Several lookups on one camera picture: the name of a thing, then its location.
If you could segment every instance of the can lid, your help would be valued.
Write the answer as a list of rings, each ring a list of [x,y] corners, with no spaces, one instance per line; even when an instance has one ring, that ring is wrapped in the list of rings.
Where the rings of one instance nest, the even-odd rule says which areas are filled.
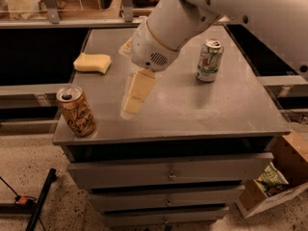
[[[221,42],[216,38],[207,39],[205,44],[206,46],[211,47],[211,48],[215,48],[215,49],[221,48]]]
[[[60,102],[73,102],[77,100],[83,93],[79,87],[66,87],[59,89],[57,92],[57,100]]]

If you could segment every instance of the desk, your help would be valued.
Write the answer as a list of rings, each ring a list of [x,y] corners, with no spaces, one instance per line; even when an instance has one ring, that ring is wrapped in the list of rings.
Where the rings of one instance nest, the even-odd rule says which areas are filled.
[[[223,218],[229,202],[272,160],[267,152],[290,133],[223,26],[191,39],[164,72],[140,112],[120,115],[127,76],[138,68],[117,51],[135,29],[92,30],[85,52],[112,58],[106,75],[77,72],[97,127],[76,138],[61,117],[53,143],[71,164],[76,184],[106,226]],[[200,46],[217,38],[225,47],[213,83],[195,78]]]

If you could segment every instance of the floor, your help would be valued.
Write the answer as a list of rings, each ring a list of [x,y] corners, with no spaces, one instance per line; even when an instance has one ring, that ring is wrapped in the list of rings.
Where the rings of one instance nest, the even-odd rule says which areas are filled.
[[[308,141],[308,125],[292,123],[294,129]],[[87,192],[76,187],[66,171],[68,160],[58,146],[52,144],[52,133],[0,135],[0,176],[19,194],[39,196],[50,168],[57,170],[58,179],[51,186],[40,219],[45,230],[107,231],[102,217],[87,201]],[[0,183],[0,202],[13,203],[14,194]],[[29,217],[0,215],[0,231],[25,230]],[[243,218],[235,204],[230,213],[214,223],[195,222],[114,228],[115,231],[224,231],[224,230],[308,230],[308,191],[251,218]],[[43,230],[38,222],[37,231]]]

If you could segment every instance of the silver can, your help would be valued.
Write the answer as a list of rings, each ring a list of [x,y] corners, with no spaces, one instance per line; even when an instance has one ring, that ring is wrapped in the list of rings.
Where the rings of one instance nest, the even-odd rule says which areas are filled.
[[[93,113],[81,88],[67,87],[58,90],[57,104],[68,127],[76,136],[86,136],[95,129]]]
[[[213,82],[218,75],[218,69],[223,54],[223,46],[218,39],[207,39],[201,46],[200,59],[196,77],[204,82]]]

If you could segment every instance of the brown box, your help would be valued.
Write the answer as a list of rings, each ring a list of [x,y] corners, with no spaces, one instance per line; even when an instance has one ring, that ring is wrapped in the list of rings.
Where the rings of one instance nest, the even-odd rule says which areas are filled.
[[[271,149],[273,164],[283,173],[291,187],[268,197],[255,180],[245,183],[245,190],[236,201],[245,218],[293,199],[308,188],[308,142],[296,131],[278,139]]]

